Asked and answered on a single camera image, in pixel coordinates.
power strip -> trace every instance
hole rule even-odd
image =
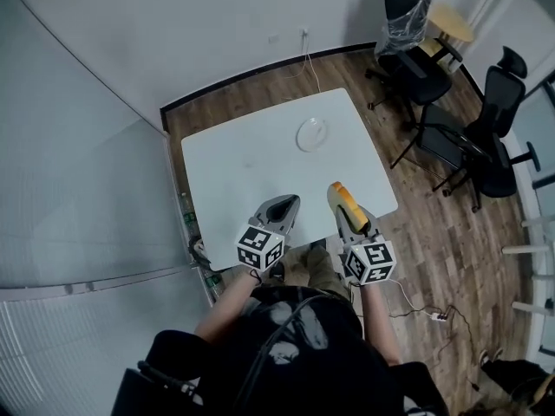
[[[432,315],[430,316],[430,319],[432,321],[437,321],[437,322],[446,322],[447,321],[447,314],[432,313]]]

wooden floor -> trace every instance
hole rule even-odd
[[[518,198],[484,198],[482,211],[472,214],[467,187],[451,198],[443,198],[440,192],[431,192],[437,179],[406,160],[389,170],[389,163],[408,144],[411,133],[400,131],[406,113],[399,101],[385,102],[374,112],[367,109],[368,101],[383,95],[379,81],[364,77],[366,68],[376,67],[371,51],[331,55],[313,60],[313,65],[322,91],[346,88],[349,92],[395,191],[399,209],[380,220],[383,234],[394,242],[399,261],[394,277],[417,308],[434,305],[445,309],[453,304],[472,331],[473,346],[467,325],[456,313],[450,319],[452,328],[451,323],[432,322],[423,313],[395,318],[405,360],[428,364],[453,415],[482,398],[483,393],[501,396],[497,387],[479,375],[476,364],[483,348],[493,350],[502,345],[508,360],[525,354],[530,319],[514,312],[511,302],[530,299],[531,282],[524,267],[529,262],[501,255],[502,246],[526,241],[519,227]],[[302,64],[295,64],[250,77],[167,114],[181,191],[188,192],[181,139],[241,115],[316,93],[316,80],[309,66],[300,76],[285,80],[301,68]],[[439,104],[465,122],[474,120],[481,107],[461,72],[454,74],[454,85]],[[446,174],[442,164],[416,147],[408,157]],[[383,291],[392,315],[411,310],[398,285],[385,283]],[[470,380],[479,382],[481,393],[470,387]]]

